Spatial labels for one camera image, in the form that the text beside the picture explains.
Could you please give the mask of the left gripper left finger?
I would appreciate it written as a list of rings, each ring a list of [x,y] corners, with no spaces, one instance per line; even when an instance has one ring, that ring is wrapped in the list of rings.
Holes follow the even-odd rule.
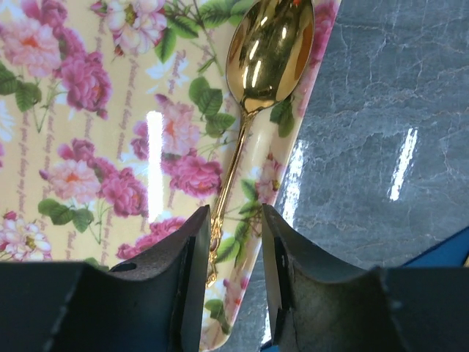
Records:
[[[109,271],[1,264],[3,351],[197,351],[210,209]]]

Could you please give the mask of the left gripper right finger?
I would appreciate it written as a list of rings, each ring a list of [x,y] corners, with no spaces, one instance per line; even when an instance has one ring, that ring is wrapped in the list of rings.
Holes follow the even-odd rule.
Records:
[[[468,267],[351,265],[262,208],[274,351],[466,351]]]

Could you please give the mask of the dark blue paper napkin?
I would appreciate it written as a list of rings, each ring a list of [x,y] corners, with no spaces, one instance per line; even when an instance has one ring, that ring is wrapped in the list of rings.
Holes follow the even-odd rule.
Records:
[[[459,231],[404,263],[408,268],[463,267],[468,260],[469,229]]]

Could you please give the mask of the gold spoon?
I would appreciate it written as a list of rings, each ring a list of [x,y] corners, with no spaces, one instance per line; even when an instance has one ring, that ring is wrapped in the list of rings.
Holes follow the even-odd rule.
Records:
[[[217,279],[215,261],[224,213],[248,132],[261,111],[296,88],[314,42],[312,1],[256,1],[237,26],[226,58],[226,83],[240,108],[237,144],[211,213],[206,286]]]

